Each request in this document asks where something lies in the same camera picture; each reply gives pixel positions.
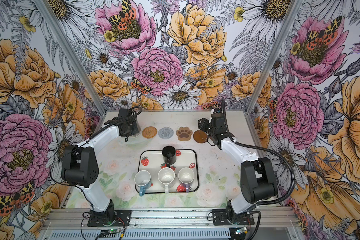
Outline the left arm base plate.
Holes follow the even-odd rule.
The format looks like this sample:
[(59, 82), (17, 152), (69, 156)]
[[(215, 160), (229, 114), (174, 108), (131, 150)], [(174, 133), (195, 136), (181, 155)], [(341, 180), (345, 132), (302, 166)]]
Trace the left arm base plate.
[(93, 212), (87, 223), (88, 227), (128, 227), (132, 210), (114, 210), (113, 212)]

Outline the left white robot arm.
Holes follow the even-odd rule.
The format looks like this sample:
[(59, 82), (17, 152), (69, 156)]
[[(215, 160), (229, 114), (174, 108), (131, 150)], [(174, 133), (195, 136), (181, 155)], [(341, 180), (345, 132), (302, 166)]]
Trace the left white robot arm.
[(141, 107), (121, 109), (118, 116), (105, 122), (87, 140), (78, 145), (69, 145), (64, 150), (61, 178), (70, 186), (81, 190), (90, 203), (90, 216), (96, 223), (109, 226), (116, 220), (113, 202), (105, 195), (98, 179), (96, 154), (118, 137), (127, 142), (130, 136), (138, 134), (137, 116), (141, 112)]

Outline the rattan wicker round coaster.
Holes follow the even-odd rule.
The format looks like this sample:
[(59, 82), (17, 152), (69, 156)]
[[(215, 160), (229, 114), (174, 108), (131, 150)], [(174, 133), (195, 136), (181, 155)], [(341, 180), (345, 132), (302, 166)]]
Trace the rattan wicker round coaster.
[(157, 135), (157, 128), (149, 126), (143, 129), (142, 136), (146, 139), (152, 139)]

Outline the white lilac handled mug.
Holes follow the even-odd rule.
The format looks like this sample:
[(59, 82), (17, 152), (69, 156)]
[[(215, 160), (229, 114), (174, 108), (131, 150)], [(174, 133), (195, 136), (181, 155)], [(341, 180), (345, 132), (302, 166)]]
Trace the white lilac handled mug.
[(182, 168), (178, 173), (178, 179), (185, 186), (186, 193), (189, 193), (190, 186), (195, 179), (195, 173), (190, 168)]

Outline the cork paw print coaster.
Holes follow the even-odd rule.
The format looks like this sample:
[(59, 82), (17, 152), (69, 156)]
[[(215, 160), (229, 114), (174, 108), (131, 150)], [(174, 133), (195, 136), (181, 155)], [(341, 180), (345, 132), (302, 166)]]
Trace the cork paw print coaster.
[(175, 133), (179, 141), (189, 141), (193, 135), (193, 131), (189, 127), (180, 127)]

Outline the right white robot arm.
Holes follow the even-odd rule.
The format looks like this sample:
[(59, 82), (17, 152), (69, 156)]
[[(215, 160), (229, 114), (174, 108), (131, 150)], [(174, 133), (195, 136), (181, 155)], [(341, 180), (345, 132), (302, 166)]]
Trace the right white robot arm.
[(229, 131), (224, 113), (213, 113), (209, 120), (198, 120), (198, 128), (207, 134), (215, 146), (240, 164), (241, 193), (228, 202), (228, 216), (232, 218), (249, 213), (261, 205), (273, 205), (275, 201), (272, 198), (278, 194), (278, 188), (271, 161), (249, 151), (256, 146), (237, 141)]

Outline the blue floral mug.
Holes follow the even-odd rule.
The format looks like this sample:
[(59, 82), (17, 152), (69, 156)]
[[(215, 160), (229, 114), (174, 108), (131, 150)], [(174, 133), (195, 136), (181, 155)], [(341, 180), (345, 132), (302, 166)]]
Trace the blue floral mug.
[(151, 174), (147, 170), (139, 171), (134, 177), (135, 185), (139, 188), (139, 196), (142, 197), (151, 187)]

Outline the grey-blue woven round coaster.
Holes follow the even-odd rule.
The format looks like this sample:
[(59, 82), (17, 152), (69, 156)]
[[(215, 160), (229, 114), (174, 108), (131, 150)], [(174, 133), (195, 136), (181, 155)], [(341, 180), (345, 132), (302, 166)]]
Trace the grey-blue woven round coaster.
[(170, 127), (164, 127), (158, 131), (158, 136), (161, 139), (168, 140), (174, 135), (174, 131)]

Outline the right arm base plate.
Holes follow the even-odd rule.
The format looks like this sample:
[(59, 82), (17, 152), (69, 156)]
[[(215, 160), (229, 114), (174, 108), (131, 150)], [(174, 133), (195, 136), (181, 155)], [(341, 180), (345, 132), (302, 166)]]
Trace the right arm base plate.
[(213, 209), (212, 220), (215, 226), (255, 225), (255, 220), (252, 214), (236, 214), (231, 209)]

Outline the black mug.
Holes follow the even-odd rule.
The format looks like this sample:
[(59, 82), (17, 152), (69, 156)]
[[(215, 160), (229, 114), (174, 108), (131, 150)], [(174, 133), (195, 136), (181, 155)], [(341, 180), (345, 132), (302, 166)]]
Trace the black mug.
[(173, 146), (166, 146), (162, 149), (163, 161), (167, 168), (176, 162), (176, 149)]

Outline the scratched brown wooden round coaster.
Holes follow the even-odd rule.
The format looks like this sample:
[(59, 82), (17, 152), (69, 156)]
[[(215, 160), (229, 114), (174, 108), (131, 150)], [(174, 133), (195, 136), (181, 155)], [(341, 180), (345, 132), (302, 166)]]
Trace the scratched brown wooden round coaster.
[(195, 142), (197, 142), (199, 144), (203, 144), (208, 141), (208, 135), (201, 130), (195, 131), (193, 138), (194, 138)]

